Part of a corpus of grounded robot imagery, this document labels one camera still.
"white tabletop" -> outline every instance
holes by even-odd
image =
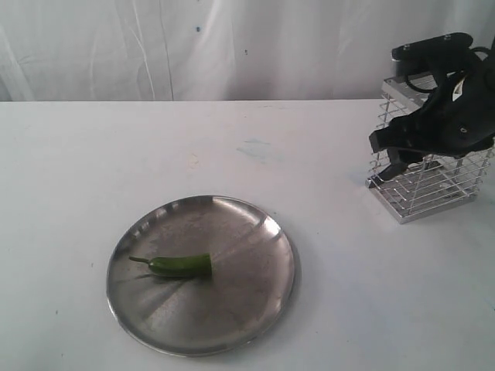
[[[492,371],[493,172],[398,225],[364,187],[378,103],[0,104],[0,369]],[[269,212],[302,271],[268,334],[184,359],[119,327],[105,275],[130,225],[199,194]]]

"metal wire rack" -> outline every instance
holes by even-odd
[[[430,75],[420,76],[412,83],[424,89],[435,87]],[[410,89],[403,77],[385,80],[382,90],[385,102],[380,105],[383,113],[378,116],[377,128],[384,128],[394,117],[417,110],[428,97]],[[370,187],[374,183],[370,191],[399,223],[407,223],[473,201],[492,157],[493,148],[461,159],[429,155],[423,162],[409,166],[404,174],[378,185],[372,177],[390,164],[387,152],[382,151],[373,154],[366,184]]]

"metal plate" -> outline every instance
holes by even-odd
[[[128,259],[205,252],[209,279],[164,279]],[[122,237],[108,265],[107,297],[121,326],[143,344],[206,356],[270,327],[294,276],[291,244],[269,215],[238,199],[197,196],[150,212]]]

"white fabric curtain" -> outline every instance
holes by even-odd
[[[0,100],[376,97],[390,50],[493,0],[0,0]]]

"green chili pepper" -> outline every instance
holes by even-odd
[[[209,254],[193,257],[129,257],[132,261],[146,263],[154,274],[163,277],[211,276],[211,258]]]

